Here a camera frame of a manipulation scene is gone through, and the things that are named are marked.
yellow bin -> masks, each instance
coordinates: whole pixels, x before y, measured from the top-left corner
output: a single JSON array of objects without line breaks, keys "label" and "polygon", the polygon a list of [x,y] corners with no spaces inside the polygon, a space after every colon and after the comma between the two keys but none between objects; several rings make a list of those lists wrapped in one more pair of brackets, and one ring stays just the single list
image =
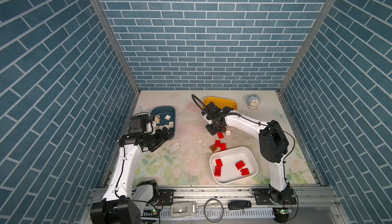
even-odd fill
[{"label": "yellow bin", "polygon": [[209,96],[204,99],[204,104],[208,105],[210,102],[213,102],[220,109],[223,109],[225,106],[227,106],[237,110],[237,103],[230,99],[216,98],[213,96]]}]

tabletop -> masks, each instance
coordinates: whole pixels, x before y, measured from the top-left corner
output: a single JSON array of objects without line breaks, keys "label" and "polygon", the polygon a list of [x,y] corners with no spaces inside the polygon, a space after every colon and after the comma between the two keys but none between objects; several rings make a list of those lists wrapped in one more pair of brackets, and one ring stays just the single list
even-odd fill
[{"label": "tabletop", "polygon": [[[193,102],[191,94],[202,101],[207,96],[234,100],[238,104],[239,113],[266,122],[276,120],[283,130],[294,136],[275,91],[142,91],[134,114],[151,112],[158,106],[173,106],[176,109],[176,131],[174,138],[166,141],[156,151],[142,154],[135,173],[135,185],[152,179],[159,185],[218,185],[209,166],[209,158],[213,153],[210,146],[215,143],[218,136],[208,133],[205,128],[207,122],[202,118],[201,110]],[[252,94],[260,97],[260,104],[255,110],[248,109],[246,102]],[[258,140],[237,128],[228,126],[227,129],[232,135],[225,135],[221,142],[226,143],[228,149],[238,146],[249,148],[259,166],[255,176],[232,184],[269,184],[268,161],[260,153]],[[290,151],[294,142],[288,135],[287,139]],[[315,183],[298,143],[286,158],[285,170],[287,179],[292,184]]]}]

white tray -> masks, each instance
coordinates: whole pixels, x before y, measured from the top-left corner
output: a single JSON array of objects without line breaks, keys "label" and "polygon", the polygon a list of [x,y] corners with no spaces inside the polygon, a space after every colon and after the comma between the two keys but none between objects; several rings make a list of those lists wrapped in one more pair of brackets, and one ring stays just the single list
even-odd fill
[{"label": "white tray", "polygon": [[[221,159],[223,164],[220,177],[214,176],[216,159]],[[242,176],[241,171],[236,167],[236,163],[240,162],[241,160],[245,163],[243,168],[248,168],[249,170],[249,175],[247,176]],[[226,185],[252,177],[259,171],[259,166],[257,165],[256,159],[254,158],[252,152],[249,150],[249,148],[244,146],[231,148],[212,154],[210,157],[210,167],[214,180],[221,185]]]}]

remote control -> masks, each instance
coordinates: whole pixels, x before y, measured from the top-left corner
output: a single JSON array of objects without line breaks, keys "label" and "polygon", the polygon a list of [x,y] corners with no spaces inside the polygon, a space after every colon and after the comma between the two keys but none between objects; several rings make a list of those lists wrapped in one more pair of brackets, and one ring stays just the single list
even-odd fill
[{"label": "remote control", "polygon": [[251,202],[246,200],[231,201],[228,204],[229,210],[239,210],[239,209],[250,208],[250,207],[252,207]]}]

alarm clock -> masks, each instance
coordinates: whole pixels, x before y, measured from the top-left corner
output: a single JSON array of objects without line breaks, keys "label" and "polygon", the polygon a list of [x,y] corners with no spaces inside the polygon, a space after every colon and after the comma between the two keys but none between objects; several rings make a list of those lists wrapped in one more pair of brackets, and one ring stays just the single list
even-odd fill
[{"label": "alarm clock", "polygon": [[254,110],[258,108],[258,104],[260,103],[260,98],[256,95],[251,95],[247,99],[248,109]]}]

